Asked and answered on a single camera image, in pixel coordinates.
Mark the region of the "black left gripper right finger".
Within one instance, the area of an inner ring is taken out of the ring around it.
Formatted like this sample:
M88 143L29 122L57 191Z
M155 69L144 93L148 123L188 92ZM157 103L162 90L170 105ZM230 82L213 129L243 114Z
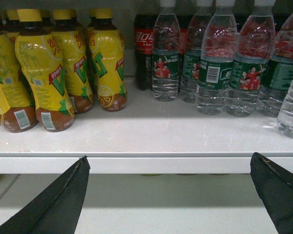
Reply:
M277 232L293 234L293 173L253 153L251 178Z

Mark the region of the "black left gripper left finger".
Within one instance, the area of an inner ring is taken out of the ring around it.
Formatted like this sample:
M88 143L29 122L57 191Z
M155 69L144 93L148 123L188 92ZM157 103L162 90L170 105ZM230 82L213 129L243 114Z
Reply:
M84 156L0 226L0 234L73 234L83 208L90 165Z

